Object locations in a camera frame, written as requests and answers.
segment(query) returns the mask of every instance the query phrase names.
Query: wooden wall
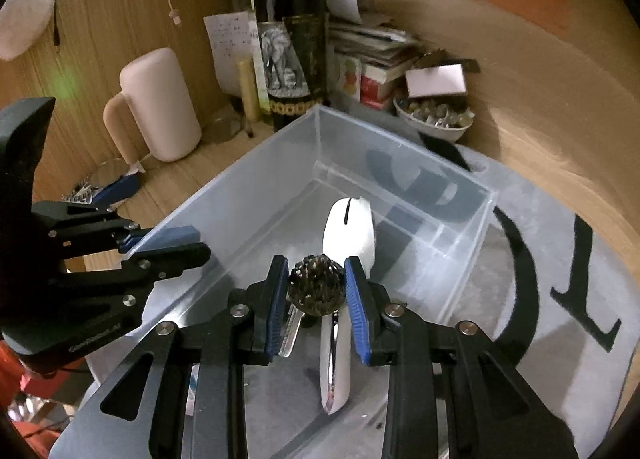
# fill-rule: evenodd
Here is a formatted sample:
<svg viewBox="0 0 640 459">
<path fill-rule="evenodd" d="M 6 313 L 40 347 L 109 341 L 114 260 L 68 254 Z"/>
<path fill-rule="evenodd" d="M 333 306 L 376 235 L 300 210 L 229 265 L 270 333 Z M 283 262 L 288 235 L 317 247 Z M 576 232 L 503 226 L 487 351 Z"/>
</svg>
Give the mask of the wooden wall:
<svg viewBox="0 0 640 459">
<path fill-rule="evenodd" d="M 469 146 L 583 216 L 640 280 L 640 33 L 622 0 L 568 0 L 559 38 L 476 0 L 375 0 L 430 46 L 478 59 Z"/>
<path fill-rule="evenodd" d="M 223 0 L 59 0 L 62 45 L 56 53 L 52 29 L 27 53 L 0 61 L 0 108 L 32 96 L 58 101 L 45 153 L 38 167 L 35 198 L 59 199 L 100 163 L 118 155 L 102 110 L 118 93 L 120 69 L 157 48 L 174 49 L 201 123 L 226 97 L 215 78 L 202 18 L 227 11 Z"/>
</svg>

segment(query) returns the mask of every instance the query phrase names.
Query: handwritten note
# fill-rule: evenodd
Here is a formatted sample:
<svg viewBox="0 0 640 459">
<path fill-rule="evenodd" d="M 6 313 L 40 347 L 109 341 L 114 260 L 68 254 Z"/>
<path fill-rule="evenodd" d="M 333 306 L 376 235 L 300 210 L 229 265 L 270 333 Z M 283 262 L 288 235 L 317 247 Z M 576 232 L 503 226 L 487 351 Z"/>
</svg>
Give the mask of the handwritten note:
<svg viewBox="0 0 640 459">
<path fill-rule="evenodd" d="M 227 94 L 241 97 L 236 57 L 252 54 L 248 13 L 205 17 L 204 25 L 209 35 L 220 88 Z"/>
</svg>

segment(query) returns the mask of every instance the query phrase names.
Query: white fluffy object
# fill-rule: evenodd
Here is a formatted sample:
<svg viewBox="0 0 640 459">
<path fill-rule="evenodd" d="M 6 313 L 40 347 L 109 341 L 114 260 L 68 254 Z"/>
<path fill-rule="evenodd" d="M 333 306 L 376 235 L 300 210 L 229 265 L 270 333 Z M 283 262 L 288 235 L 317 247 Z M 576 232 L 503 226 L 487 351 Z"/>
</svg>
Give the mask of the white fluffy object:
<svg viewBox="0 0 640 459">
<path fill-rule="evenodd" d="M 47 29 L 55 0 L 6 0 L 0 9 L 0 58 L 13 60 Z"/>
</svg>

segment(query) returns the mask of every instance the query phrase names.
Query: white mouse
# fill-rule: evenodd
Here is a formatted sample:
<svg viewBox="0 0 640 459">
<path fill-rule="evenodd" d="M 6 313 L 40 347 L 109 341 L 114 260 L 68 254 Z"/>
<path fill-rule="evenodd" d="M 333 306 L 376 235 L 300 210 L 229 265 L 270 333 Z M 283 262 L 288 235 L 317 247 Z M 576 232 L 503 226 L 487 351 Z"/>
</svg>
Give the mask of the white mouse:
<svg viewBox="0 0 640 459">
<path fill-rule="evenodd" d="M 324 227 L 322 252 L 342 266 L 349 257 L 359 257 L 369 279 L 376 260 L 376 239 L 368 200 L 351 197 L 334 204 Z M 350 389 L 351 317 L 345 304 L 322 317 L 320 394 L 324 411 L 332 414 L 341 409 Z"/>
</svg>

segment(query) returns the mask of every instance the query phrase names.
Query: bottle label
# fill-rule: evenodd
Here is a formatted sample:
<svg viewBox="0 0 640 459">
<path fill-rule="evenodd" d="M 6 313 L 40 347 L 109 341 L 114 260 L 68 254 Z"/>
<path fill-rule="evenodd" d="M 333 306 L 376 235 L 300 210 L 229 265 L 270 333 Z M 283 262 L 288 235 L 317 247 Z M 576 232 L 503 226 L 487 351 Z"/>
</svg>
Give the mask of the bottle label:
<svg viewBox="0 0 640 459">
<path fill-rule="evenodd" d="M 271 112 L 302 115 L 326 97 L 324 17 L 258 23 Z"/>
</svg>

